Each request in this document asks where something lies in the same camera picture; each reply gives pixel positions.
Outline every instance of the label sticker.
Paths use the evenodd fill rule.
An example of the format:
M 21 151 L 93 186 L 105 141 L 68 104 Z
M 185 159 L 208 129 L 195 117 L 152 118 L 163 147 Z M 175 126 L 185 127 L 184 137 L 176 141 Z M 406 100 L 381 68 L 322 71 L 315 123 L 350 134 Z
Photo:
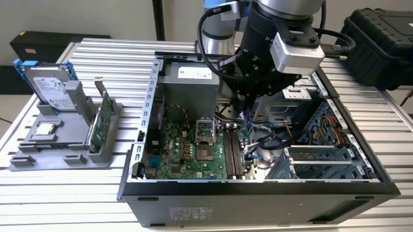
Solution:
M 36 54 L 36 50 L 32 48 L 25 48 L 24 50 L 25 50 L 25 53 Z
M 211 220 L 213 207 L 169 207 L 168 215 L 173 221 Z
M 177 78 L 211 80 L 212 71 L 208 68 L 180 67 L 177 71 Z
M 58 110 L 74 109 L 70 97 L 64 90 L 62 82 L 57 78 L 34 77 L 33 81 L 50 107 Z

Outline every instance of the white floor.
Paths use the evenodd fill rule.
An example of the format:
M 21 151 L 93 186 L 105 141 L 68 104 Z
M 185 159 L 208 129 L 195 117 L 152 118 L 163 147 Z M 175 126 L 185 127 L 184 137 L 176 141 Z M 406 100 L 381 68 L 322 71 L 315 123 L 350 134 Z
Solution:
M 13 121 L 32 95 L 0 95 L 0 117 Z M 0 120 L 0 138 L 10 124 Z

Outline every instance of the metal bracket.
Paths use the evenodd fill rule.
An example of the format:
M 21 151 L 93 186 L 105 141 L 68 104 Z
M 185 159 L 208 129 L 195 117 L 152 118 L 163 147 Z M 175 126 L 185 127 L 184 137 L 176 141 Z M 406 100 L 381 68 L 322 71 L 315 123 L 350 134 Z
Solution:
M 282 93 L 286 100 L 300 100 L 300 101 L 311 100 L 308 91 L 300 87 L 287 87 L 282 90 Z

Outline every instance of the connector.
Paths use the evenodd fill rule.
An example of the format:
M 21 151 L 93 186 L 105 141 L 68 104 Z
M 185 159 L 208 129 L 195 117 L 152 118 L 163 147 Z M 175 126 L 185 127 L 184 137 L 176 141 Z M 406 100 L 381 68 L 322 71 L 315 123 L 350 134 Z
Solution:
M 324 53 L 326 58 L 339 59 L 342 48 L 335 44 L 320 44 L 322 51 Z

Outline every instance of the robotic arm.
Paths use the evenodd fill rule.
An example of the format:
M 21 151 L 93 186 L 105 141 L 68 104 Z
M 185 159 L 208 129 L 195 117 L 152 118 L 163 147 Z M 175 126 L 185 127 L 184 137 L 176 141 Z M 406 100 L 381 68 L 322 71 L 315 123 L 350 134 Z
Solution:
M 311 23 L 312 14 L 322 4 L 323 0 L 231 1 L 205 10 L 197 25 L 199 52 L 207 66 L 224 80 L 246 106 L 251 107 L 255 98 L 264 94 L 271 96 L 278 93 L 302 75 L 310 75 L 318 68 L 324 53 L 316 32 L 326 30 L 314 29 Z M 223 48 L 213 47 L 213 44 L 228 39 L 226 36 L 232 36 L 228 22 L 244 16 L 246 8 L 248 18 L 240 46 L 234 55 L 213 66 L 207 60 L 205 51 L 216 53 L 216 48 Z M 216 24 L 217 19 L 226 30 L 216 29 L 222 28 Z M 211 22 L 215 22 L 215 29 L 209 26 Z

